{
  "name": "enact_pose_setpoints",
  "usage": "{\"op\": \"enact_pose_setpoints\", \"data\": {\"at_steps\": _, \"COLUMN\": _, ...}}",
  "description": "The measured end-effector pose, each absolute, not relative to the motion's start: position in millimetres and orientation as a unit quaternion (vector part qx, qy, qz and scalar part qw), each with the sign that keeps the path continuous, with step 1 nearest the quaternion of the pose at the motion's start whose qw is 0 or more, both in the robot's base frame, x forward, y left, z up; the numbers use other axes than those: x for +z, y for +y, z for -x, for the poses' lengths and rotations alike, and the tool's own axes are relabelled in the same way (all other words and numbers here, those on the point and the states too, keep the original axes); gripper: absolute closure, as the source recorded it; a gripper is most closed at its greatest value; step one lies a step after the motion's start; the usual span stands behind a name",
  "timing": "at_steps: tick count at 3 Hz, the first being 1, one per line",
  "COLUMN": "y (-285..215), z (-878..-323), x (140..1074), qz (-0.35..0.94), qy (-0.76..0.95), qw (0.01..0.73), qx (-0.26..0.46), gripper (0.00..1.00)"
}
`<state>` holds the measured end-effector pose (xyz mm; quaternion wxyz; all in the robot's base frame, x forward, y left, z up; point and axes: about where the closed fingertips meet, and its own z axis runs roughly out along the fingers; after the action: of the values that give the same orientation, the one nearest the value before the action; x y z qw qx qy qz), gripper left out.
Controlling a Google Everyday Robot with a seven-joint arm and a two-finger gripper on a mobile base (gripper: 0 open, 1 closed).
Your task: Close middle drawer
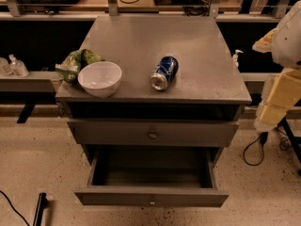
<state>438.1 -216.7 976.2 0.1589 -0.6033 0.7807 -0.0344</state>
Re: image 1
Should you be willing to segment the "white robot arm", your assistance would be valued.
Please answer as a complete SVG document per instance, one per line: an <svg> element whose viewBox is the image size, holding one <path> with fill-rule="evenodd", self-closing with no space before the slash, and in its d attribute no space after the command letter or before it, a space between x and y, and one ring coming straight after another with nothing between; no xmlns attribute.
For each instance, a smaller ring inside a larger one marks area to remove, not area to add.
<svg viewBox="0 0 301 226"><path fill-rule="evenodd" d="M252 49L260 53L270 52L276 64L283 70L270 75L264 82L261 102L256 112L254 126L258 132L270 132L301 100L301 1Z"/></svg>

